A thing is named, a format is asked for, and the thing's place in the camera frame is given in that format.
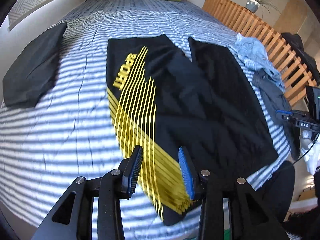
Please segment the right white gloved hand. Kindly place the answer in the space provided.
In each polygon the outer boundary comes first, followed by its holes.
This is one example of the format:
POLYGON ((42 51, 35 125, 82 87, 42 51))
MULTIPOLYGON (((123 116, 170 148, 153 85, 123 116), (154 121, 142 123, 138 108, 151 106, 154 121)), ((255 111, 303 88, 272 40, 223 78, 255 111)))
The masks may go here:
POLYGON ((300 153, 306 163, 307 171, 314 175, 319 167, 319 133, 301 130, 300 153))

